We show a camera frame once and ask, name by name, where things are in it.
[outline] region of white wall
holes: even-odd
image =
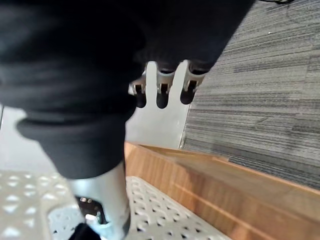
[[[147,105],[143,109],[137,109],[127,122],[128,141],[174,149],[179,147],[189,109],[189,106],[180,103],[186,67],[186,62],[179,66],[170,91],[168,106],[159,109],[156,105],[156,65],[148,65]],[[16,122],[24,116],[21,110],[4,108],[0,130],[0,169],[41,173],[54,171],[52,163],[39,144],[23,138],[16,131]]]

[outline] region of wooden ledge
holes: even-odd
[[[125,144],[128,176],[234,240],[320,240],[320,192],[221,156]]]

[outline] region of floor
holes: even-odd
[[[320,189],[320,1],[257,1],[195,96],[184,148]]]

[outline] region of striped carpet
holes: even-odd
[[[320,189],[320,1],[258,1],[196,93],[184,149]]]

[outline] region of perforated metal plate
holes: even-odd
[[[229,240],[138,177],[127,177],[131,227],[126,240]],[[67,240],[84,221],[58,174],[0,171],[0,239]]]

